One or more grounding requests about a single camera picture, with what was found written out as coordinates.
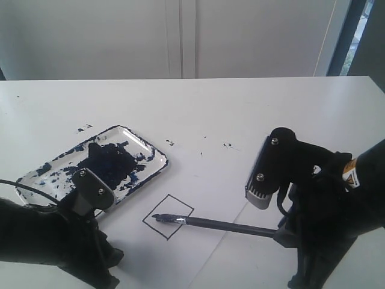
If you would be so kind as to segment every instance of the white table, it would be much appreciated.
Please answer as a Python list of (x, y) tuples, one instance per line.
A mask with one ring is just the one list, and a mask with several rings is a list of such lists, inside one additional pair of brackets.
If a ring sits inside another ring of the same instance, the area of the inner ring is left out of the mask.
[[(146, 108), (144, 117), (137, 107)], [(238, 166), (246, 180), (263, 139), (275, 127), (358, 155), (384, 138), (384, 110), (385, 95), (367, 77), (0, 82), (0, 177), (15, 180), (121, 124), (166, 154), (169, 138), (192, 154), (203, 152), (218, 170)], [(77, 133), (86, 123), (93, 129)], [(224, 152), (225, 142), (236, 149)], [(2, 186), (1, 194), (20, 203), (12, 187)], [(275, 228), (280, 218), (274, 202), (266, 211), (247, 204), (236, 222)], [(384, 240), (382, 230), (361, 236), (325, 288), (382, 288)], [(190, 287), (285, 288), (296, 264), (295, 250), (268, 238), (226, 233)], [(0, 263), (0, 284), (89, 288), (55, 267), (9, 263)]]

